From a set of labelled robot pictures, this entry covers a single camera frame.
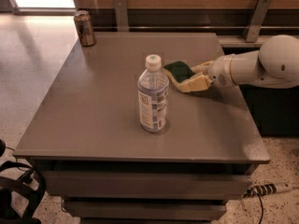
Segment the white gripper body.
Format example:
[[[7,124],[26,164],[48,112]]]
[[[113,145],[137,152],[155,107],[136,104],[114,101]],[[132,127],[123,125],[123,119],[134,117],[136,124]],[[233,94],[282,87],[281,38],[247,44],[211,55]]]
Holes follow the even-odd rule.
[[[209,66],[207,73],[218,88],[231,88],[235,86],[231,76],[231,62],[234,54],[220,56]]]

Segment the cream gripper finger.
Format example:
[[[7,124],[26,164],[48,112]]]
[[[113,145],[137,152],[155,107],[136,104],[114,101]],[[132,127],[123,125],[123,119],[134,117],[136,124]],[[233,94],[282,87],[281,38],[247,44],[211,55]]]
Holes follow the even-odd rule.
[[[201,64],[198,64],[196,66],[193,66],[191,68],[191,70],[197,74],[197,73],[202,73],[204,75],[206,75],[208,73],[208,68],[209,66],[212,64],[212,61],[208,61],[208,62],[205,62],[205,63],[201,63]]]
[[[202,73],[195,74],[181,82],[176,81],[172,75],[167,76],[170,78],[175,87],[182,93],[206,91],[212,84],[212,79],[208,75],[203,75]]]

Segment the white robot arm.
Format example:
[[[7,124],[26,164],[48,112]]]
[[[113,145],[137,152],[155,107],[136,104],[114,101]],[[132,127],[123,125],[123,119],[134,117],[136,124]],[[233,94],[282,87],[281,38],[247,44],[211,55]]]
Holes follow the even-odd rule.
[[[177,61],[166,65],[164,72],[182,93],[244,84],[270,89],[293,88],[299,85],[299,39],[275,35],[259,50],[220,56],[194,67]]]

